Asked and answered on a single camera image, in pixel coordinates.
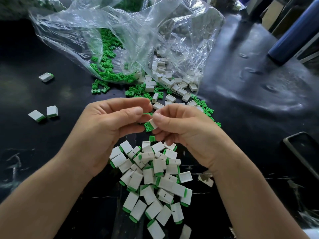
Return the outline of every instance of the table surface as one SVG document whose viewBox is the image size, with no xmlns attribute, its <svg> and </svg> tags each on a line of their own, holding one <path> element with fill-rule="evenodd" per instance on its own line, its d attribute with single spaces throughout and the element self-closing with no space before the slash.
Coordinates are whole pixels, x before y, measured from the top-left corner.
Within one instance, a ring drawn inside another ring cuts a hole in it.
<svg viewBox="0 0 319 239">
<path fill-rule="evenodd" d="M 127 88 L 111 85 L 107 94 L 92 96 L 94 78 L 43 44 L 28 21 L 1 26 L 7 35 L 0 42 L 0 201 L 58 152 L 88 103 L 124 97 Z M 301 131 L 318 138 L 319 80 L 295 59 L 282 67 L 273 64 L 266 54 L 275 42 L 261 25 L 240 15 L 227 15 L 207 60 L 198 96 L 215 110 L 214 119 L 258 166 L 305 228 L 309 224 L 298 211 L 318 209 L 313 192 L 318 182 L 281 141 Z M 45 72 L 55 75 L 49 84 L 37 78 Z M 45 113 L 51 105 L 58 107 L 58 119 L 37 124 L 27 116 L 34 109 Z M 128 140 L 141 144 L 148 135 L 131 135 Z M 184 151 L 181 171 L 191 171 L 196 178 L 205 168 L 179 145 L 179 156 Z M 95 177 L 56 238 L 111 238 L 112 232 L 113 238 L 149 238 L 147 221 L 136 225 L 122 212 L 127 191 L 118 183 L 120 176 L 108 165 Z M 209 188 L 196 180 L 185 185 L 194 192 L 192 206 L 183 209 L 192 235 L 232 238 L 216 185 Z M 181 227 L 170 221 L 165 233 L 178 238 Z"/>
</svg>

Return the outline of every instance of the black phone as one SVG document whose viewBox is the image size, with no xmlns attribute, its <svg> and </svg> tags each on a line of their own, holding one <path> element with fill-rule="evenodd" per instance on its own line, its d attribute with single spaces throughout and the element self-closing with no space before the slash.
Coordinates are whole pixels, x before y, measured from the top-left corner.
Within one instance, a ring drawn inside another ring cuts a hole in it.
<svg viewBox="0 0 319 239">
<path fill-rule="evenodd" d="M 286 137 L 283 142 L 319 180 L 319 143 L 306 132 Z"/>
</svg>

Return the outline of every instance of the blue cylinder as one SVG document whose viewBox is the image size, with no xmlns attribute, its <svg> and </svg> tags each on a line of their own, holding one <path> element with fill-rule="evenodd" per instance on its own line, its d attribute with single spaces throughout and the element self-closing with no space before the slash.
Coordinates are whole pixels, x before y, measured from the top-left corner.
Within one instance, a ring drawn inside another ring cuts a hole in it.
<svg viewBox="0 0 319 239">
<path fill-rule="evenodd" d="M 319 0 L 313 3 L 269 50 L 268 55 L 277 64 L 290 60 L 319 32 Z"/>
</svg>

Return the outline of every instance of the person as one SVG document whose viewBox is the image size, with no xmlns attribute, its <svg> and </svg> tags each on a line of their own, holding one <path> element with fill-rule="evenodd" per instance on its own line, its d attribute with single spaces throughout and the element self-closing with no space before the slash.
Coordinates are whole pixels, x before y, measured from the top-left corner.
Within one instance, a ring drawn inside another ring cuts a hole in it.
<svg viewBox="0 0 319 239">
<path fill-rule="evenodd" d="M 0 205 L 0 238 L 53 238 L 87 183 L 106 166 L 120 137 L 143 132 L 152 105 L 146 98 L 89 104 L 54 158 Z M 208 168 L 238 238 L 308 238 L 261 172 L 209 117 L 170 104 L 153 114 L 157 141 L 181 143 Z"/>
</svg>

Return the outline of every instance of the clear plastic bag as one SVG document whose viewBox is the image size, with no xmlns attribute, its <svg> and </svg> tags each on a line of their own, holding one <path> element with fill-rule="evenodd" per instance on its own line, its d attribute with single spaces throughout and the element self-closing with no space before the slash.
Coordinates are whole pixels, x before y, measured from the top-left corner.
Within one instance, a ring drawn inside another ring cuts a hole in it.
<svg viewBox="0 0 319 239">
<path fill-rule="evenodd" d="M 100 79 L 96 70 L 100 71 L 103 58 L 101 29 L 110 29 L 123 46 L 121 56 L 116 56 L 121 62 L 112 61 L 114 73 L 121 70 L 123 75 L 130 75 L 143 70 L 154 76 L 151 66 L 155 50 L 170 60 L 174 77 L 202 70 L 225 20 L 219 11 L 201 0 L 143 0 L 140 12 L 112 7 L 121 7 L 123 1 L 74 0 L 59 13 L 33 8 L 30 18 L 43 42 Z M 90 66 L 92 57 L 97 63 L 95 70 Z M 131 76 L 109 81 L 130 83 L 134 81 Z"/>
</svg>

